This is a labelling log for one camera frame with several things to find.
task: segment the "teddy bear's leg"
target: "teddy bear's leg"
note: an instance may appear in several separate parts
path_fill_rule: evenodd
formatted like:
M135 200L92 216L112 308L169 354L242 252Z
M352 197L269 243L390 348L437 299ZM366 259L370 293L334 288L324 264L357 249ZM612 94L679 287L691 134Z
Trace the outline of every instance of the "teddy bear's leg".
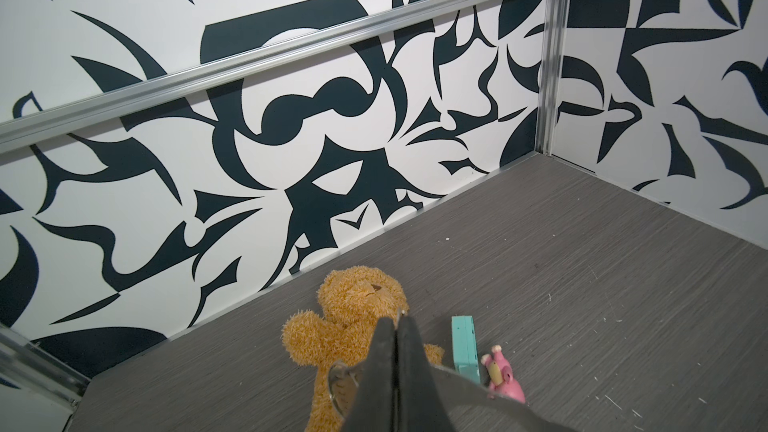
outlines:
M434 344L424 344L424 353L427 354L427 360L430 364L442 365L442 356L446 354L446 351Z
M328 367L321 367L315 378L315 394L312 397L312 411L306 432L337 432L341 428L341 417L331 403L328 392Z

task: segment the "orange fur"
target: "orange fur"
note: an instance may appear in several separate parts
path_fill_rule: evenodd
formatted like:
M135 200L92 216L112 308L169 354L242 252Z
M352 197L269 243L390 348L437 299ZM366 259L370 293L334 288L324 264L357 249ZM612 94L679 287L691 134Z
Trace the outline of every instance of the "orange fur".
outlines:
M342 419L333 409L328 393L328 370L336 360L354 365L368 355L376 322L396 319L398 309L408 312L400 283L378 268L363 266L333 271L317 292L323 318L315 312L299 312L283 326L283 345L298 365L317 367L307 432L335 431ZM445 351L425 344L427 359L441 364Z

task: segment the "teal box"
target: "teal box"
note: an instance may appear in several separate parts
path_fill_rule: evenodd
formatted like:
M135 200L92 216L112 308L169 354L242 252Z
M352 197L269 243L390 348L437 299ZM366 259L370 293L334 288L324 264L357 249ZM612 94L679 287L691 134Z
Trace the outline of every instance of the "teal box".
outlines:
M471 315L451 318L453 336L453 365L467 379L480 384L478 346L475 341L475 322Z

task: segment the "pink toy's body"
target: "pink toy's body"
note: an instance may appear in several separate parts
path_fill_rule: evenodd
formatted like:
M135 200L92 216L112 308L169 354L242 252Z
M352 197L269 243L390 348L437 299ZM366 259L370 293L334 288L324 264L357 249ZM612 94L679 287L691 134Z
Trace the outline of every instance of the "pink toy's body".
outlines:
M506 395L517 402L525 404L523 388L520 387L520 383L512 376L512 366L509 364L509 360L505 359L504 355L502 355L502 347L494 345L491 348L491 352L493 352L493 358L486 354L480 359L481 363L488 370L488 375L491 376L491 383L488 384L488 388L497 394Z

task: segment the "abstract mural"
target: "abstract mural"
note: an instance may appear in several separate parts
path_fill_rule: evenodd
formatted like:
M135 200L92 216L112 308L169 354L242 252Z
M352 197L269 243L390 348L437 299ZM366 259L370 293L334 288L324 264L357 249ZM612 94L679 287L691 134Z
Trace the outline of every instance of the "abstract mural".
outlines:
M0 0L2 119L416 1ZM0 322L93 376L530 152L543 21L494 0L5 154Z
M768 0L571 0L554 154L768 248Z

